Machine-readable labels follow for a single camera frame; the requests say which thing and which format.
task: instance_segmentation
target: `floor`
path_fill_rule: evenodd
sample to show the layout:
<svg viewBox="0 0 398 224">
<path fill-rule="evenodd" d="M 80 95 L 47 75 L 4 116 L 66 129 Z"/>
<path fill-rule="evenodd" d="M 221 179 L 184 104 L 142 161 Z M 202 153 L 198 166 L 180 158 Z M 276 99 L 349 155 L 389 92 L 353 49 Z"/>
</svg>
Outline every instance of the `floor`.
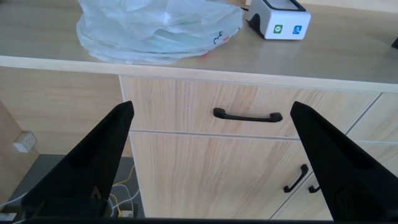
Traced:
<svg viewBox="0 0 398 224">
<path fill-rule="evenodd" d="M 34 185 L 38 183 L 39 180 L 41 180 L 61 159 L 63 156 L 59 155 L 46 155 L 46 154 L 41 154 L 33 166 L 30 168 L 24 179 L 21 181 L 15 192 L 13 193 L 12 197 L 10 200 L 17 198 L 21 196 L 22 194 L 28 192 Z M 122 180 L 125 180 L 128 178 L 130 170 L 132 165 L 134 164 L 134 161 L 132 158 L 122 158 L 120 163 L 119 163 L 119 169 L 116 174 L 114 182 L 119 182 Z M 138 183 L 137 183 L 137 175 L 135 173 L 135 170 L 132 174 L 132 177 L 129 181 L 124 183 L 129 191 L 131 196 L 136 194 L 138 191 Z M 126 192 L 126 189 L 124 187 L 114 187 L 112 190 L 112 194 L 114 194 L 119 202 L 128 199 L 128 194 Z M 2 212 L 7 213 L 7 212 L 18 212 L 17 218 L 21 218 L 21 208 L 20 208 L 20 203 L 21 201 L 18 200 L 17 202 L 11 203 L 4 207 Z M 138 218 L 144 218 L 144 210 L 142 208 L 142 201 L 141 201 L 141 194 L 138 193 L 137 197 L 133 200 L 134 206 L 136 207 L 137 210 L 137 217 Z M 120 206 L 121 210 L 131 210 L 131 204 L 125 203 Z"/>
</svg>

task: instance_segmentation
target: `yellow cable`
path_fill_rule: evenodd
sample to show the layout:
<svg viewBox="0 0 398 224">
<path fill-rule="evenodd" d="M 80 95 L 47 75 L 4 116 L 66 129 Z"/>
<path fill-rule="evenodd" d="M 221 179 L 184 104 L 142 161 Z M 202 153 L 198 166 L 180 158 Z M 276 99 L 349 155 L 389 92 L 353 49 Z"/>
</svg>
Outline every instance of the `yellow cable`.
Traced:
<svg viewBox="0 0 398 224">
<path fill-rule="evenodd" d="M 118 198 L 117 198 L 114 194 L 110 194 L 110 196 L 114 197 L 114 200 L 116 201 L 116 204 L 119 203 L 119 202 L 118 202 Z M 122 214 L 122 211 L 120 211 L 119 205 L 118 205 L 118 212 L 119 212 L 119 215 Z"/>
<path fill-rule="evenodd" d="M 135 164 L 132 165 L 132 168 L 131 168 L 131 170 L 130 170 L 129 177 L 128 177 L 126 180 L 117 182 L 116 184 L 113 184 L 113 186 L 119 185 L 119 184 L 124 184 L 124 183 L 126 183 L 127 181 L 129 181 L 129 179 L 131 178 L 132 171 L 134 170 L 135 166 L 136 166 Z"/>
</svg>

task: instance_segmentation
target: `cable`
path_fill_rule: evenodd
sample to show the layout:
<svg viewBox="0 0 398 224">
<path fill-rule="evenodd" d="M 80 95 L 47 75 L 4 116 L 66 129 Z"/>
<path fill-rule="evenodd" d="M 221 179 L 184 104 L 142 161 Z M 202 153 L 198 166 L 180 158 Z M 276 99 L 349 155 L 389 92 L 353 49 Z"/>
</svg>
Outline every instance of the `cable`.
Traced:
<svg viewBox="0 0 398 224">
<path fill-rule="evenodd" d="M 114 194 L 109 194 L 110 196 L 114 197 L 116 204 L 118 204 L 118 198 Z M 122 214 L 122 211 L 119 208 L 119 205 L 116 206 L 118 208 L 119 215 Z"/>
<path fill-rule="evenodd" d="M 127 199 L 127 200 L 124 200 L 124 201 L 118 203 L 118 204 L 115 205 L 113 208 L 116 208 L 117 206 L 119 206 L 119 205 L 121 205 L 121 204 L 123 204 L 123 203 L 126 203 L 126 202 L 128 202 L 128 201 L 134 200 L 134 198 L 137 197 L 138 193 L 139 193 L 139 189 L 138 189 L 137 193 L 136 193 L 134 196 L 132 196 L 130 199 Z"/>
<path fill-rule="evenodd" d="M 131 170 L 130 170 L 129 177 L 128 177 L 126 180 L 117 182 L 117 183 L 113 184 L 113 186 L 119 185 L 119 184 L 124 184 L 124 183 L 126 183 L 127 181 L 129 181 L 129 179 L 131 178 L 132 171 L 134 170 L 135 166 L 136 166 L 135 164 L 132 165 Z"/>
<path fill-rule="evenodd" d="M 20 221 L 18 221 L 18 222 L 14 222 L 14 223 L 12 223 L 12 224 L 22 223 L 23 221 L 25 221 L 25 220 L 20 220 Z"/>
<path fill-rule="evenodd" d="M 110 198 L 108 198 L 108 202 L 111 204 L 111 209 L 112 209 L 111 217 L 112 217 L 113 213 L 114 213 L 113 203 L 112 203 L 112 200 Z"/>
<path fill-rule="evenodd" d="M 6 205 L 8 205 L 8 204 L 10 204 L 10 203 L 12 203 L 12 202 L 18 201 L 19 199 L 23 198 L 26 194 L 27 194 L 27 193 L 24 193 L 23 195 L 19 196 L 18 198 L 15 198 L 14 200 L 11 200 L 11 201 L 9 201 L 9 202 L 6 202 L 6 203 L 0 205 L 0 208 L 1 208 L 1 207 L 4 207 L 4 206 L 6 206 Z"/>
<path fill-rule="evenodd" d="M 119 185 L 114 185 L 113 187 L 124 187 L 127 190 L 127 194 L 129 196 L 129 198 L 131 198 L 130 190 L 126 185 L 119 184 Z M 131 213 L 134 213 L 134 204 L 133 204 L 132 200 L 130 200 L 130 202 L 131 202 Z"/>
</svg>

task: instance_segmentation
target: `green icon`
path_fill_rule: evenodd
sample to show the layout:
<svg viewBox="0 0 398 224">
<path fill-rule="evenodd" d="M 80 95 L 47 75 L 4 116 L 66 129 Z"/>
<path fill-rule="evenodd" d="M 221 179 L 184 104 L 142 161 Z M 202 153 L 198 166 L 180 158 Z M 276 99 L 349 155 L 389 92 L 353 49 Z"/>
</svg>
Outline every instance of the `green icon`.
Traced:
<svg viewBox="0 0 398 224">
<path fill-rule="evenodd" d="M 275 25 L 274 34 L 280 34 L 283 28 L 284 28 L 283 25 Z"/>
</svg>

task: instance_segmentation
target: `white device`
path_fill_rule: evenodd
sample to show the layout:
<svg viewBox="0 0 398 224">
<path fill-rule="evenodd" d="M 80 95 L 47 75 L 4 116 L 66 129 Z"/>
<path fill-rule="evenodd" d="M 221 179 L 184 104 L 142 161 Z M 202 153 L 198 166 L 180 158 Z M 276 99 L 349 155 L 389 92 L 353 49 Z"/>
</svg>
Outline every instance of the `white device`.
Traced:
<svg viewBox="0 0 398 224">
<path fill-rule="evenodd" d="M 14 142 L 14 146 L 19 152 L 28 153 L 35 146 L 36 142 L 37 140 L 32 132 L 24 131 Z"/>
<path fill-rule="evenodd" d="M 296 0 L 252 0 L 247 20 L 264 39 L 302 40 L 311 13 Z"/>
</svg>

